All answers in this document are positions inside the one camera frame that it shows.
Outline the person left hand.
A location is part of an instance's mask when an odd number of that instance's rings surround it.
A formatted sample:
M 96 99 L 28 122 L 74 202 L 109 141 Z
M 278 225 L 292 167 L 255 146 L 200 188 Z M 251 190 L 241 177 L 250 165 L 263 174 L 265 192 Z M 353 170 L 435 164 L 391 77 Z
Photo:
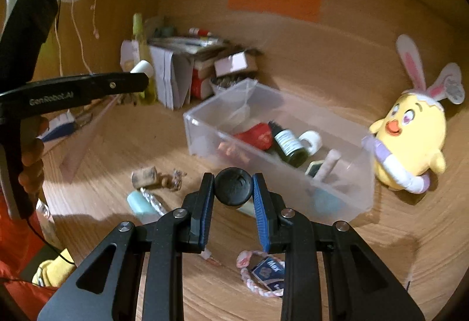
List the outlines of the person left hand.
M 23 171 L 18 176 L 18 182 L 29 196 L 29 200 L 36 205 L 45 179 L 44 163 L 44 143 L 41 139 L 35 138 L 31 144 L 23 148 L 21 162 Z

